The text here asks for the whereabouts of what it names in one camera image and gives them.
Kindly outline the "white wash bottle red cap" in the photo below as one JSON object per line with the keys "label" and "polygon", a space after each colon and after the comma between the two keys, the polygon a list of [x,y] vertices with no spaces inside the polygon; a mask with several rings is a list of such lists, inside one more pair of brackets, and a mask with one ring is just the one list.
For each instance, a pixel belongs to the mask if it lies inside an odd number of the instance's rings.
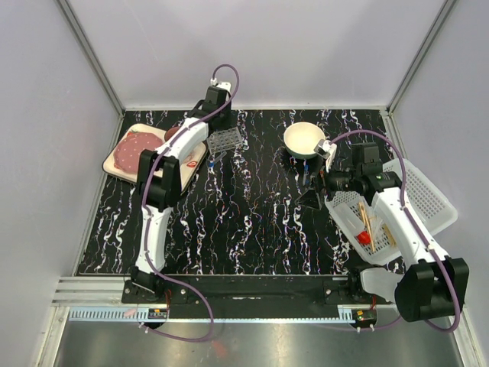
{"label": "white wash bottle red cap", "polygon": [[358,242],[362,245],[370,245],[371,237],[366,230],[366,226],[354,211],[346,203],[339,204],[336,207],[336,210],[345,224],[346,229],[358,240]]}

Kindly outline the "wooden test tube clamp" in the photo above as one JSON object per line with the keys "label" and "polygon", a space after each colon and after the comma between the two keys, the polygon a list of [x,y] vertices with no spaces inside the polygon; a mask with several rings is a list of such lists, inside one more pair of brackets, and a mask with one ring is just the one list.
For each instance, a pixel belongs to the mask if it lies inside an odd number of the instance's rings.
{"label": "wooden test tube clamp", "polygon": [[368,215],[367,207],[363,201],[360,201],[358,203],[358,209],[359,209],[359,213],[361,215],[361,220],[364,223],[364,227],[366,228],[366,232],[369,236],[369,243],[370,243],[371,251],[374,252],[376,249],[375,241],[374,241],[374,233],[373,233],[372,228],[371,228],[371,220],[370,220],[370,217]]}

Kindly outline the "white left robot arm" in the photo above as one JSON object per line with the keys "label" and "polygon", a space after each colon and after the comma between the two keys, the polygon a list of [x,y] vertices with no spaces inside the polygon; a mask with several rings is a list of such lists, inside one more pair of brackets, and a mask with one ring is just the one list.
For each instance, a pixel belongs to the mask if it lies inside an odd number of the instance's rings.
{"label": "white left robot arm", "polygon": [[221,128],[231,110],[231,84],[211,85],[206,97],[192,109],[184,123],[159,148],[140,155],[137,188],[141,195],[142,230],[139,255],[131,283],[150,303],[158,302],[165,284],[163,269],[167,224],[182,196],[180,165],[211,133]]}

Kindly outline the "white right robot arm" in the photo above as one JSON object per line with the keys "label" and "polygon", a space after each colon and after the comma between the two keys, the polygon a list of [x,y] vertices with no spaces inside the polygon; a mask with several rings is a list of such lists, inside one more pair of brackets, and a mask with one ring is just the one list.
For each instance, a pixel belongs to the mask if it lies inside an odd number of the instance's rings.
{"label": "white right robot arm", "polygon": [[368,268],[356,271],[347,294],[356,303],[376,295],[397,306],[406,322],[461,317],[469,268],[434,239],[407,193],[408,163],[397,158],[387,170],[375,143],[353,147],[353,165],[334,171],[337,146],[320,139],[321,158],[305,192],[313,196],[353,242]]}

